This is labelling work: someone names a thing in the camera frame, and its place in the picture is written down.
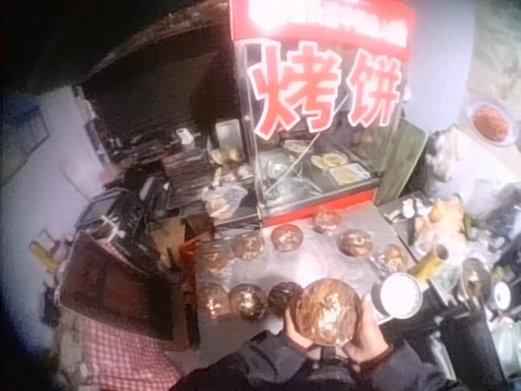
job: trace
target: checkered cloth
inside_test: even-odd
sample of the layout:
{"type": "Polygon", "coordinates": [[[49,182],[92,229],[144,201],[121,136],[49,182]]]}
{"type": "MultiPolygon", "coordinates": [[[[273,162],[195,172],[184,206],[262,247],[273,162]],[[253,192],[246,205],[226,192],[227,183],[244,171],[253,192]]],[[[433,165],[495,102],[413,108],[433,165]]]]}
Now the checkered cloth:
{"type": "Polygon", "coordinates": [[[161,341],[79,317],[82,384],[113,391],[164,391],[181,379],[161,341]]]}

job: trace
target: hand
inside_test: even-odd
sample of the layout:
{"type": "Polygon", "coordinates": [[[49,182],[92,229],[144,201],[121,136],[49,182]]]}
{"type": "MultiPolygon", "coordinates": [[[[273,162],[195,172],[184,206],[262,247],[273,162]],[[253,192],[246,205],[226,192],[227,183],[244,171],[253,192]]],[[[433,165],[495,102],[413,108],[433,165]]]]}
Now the hand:
{"type": "Polygon", "coordinates": [[[309,346],[313,344],[311,340],[304,338],[301,334],[297,332],[295,329],[295,325],[293,324],[293,319],[291,318],[290,309],[286,308],[286,312],[284,313],[284,332],[287,337],[295,342],[298,346],[303,349],[308,349],[309,346]]]}
{"type": "Polygon", "coordinates": [[[370,296],[361,303],[361,318],[353,339],[344,346],[344,352],[355,362],[361,364],[373,360],[389,349],[379,325],[374,320],[373,303],[370,296]]]}

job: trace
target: black jacket sleeve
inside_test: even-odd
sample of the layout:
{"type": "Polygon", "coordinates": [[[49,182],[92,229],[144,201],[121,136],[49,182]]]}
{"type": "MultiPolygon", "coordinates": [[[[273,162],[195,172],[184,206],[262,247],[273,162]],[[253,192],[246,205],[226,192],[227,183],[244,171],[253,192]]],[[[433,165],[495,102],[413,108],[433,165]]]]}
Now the black jacket sleeve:
{"type": "Polygon", "coordinates": [[[422,362],[407,344],[390,353],[368,377],[378,391],[468,391],[447,380],[435,366],[422,362]]]}
{"type": "Polygon", "coordinates": [[[266,383],[284,383],[302,367],[304,351],[283,332],[262,332],[240,350],[208,368],[182,378],[171,391],[248,389],[266,383]]]}

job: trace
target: plate of food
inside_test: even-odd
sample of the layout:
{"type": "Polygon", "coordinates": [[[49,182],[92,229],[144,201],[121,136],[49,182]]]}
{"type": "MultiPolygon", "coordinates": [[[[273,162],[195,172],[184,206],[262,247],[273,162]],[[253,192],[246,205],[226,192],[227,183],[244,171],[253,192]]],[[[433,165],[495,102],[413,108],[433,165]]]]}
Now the plate of food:
{"type": "Polygon", "coordinates": [[[506,108],[494,99],[479,99],[466,106],[466,116],[488,143],[509,147],[519,136],[519,127],[506,108]]]}

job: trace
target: glass display case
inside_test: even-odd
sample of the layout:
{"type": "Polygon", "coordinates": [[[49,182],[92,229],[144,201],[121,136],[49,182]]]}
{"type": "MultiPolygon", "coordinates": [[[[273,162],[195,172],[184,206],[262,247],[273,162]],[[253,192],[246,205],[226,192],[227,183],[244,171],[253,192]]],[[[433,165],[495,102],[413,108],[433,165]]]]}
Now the glass display case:
{"type": "Polygon", "coordinates": [[[261,216],[375,188],[399,119],[412,11],[234,0],[231,18],[261,216]]]}

